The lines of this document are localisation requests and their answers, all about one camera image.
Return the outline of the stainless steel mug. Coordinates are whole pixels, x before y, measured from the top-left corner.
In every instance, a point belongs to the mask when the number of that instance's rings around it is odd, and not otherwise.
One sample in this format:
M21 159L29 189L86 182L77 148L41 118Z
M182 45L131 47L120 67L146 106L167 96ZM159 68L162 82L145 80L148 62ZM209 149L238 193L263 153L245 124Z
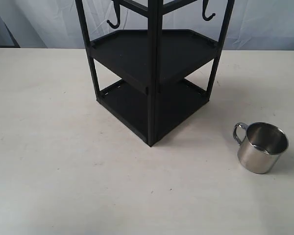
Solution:
M277 126L266 122L250 125L238 122L233 129L233 138L239 145L237 157L240 164L256 174L270 172L289 147L286 134Z

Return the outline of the black metal shelf rack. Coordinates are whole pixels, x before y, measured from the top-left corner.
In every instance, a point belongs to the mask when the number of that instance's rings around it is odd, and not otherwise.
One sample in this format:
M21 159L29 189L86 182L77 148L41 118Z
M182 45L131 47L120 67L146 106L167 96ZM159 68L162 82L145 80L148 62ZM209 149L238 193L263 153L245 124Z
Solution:
M224 12L218 40L190 29L163 29L164 15L188 0L113 2L144 16L147 29L120 29L90 40L83 3L75 2L97 102L153 146L210 99L234 1Z

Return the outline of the white backdrop curtain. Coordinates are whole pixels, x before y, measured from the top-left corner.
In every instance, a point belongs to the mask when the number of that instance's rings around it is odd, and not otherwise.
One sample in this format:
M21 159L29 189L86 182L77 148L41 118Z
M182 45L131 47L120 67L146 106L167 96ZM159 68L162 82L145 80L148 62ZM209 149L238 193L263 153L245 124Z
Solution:
M191 29L219 38L227 2L211 0L202 18L202 1L163 17L164 29ZM0 0L0 46L83 48L73 0ZM237 0L224 48L226 50L294 50L294 0Z

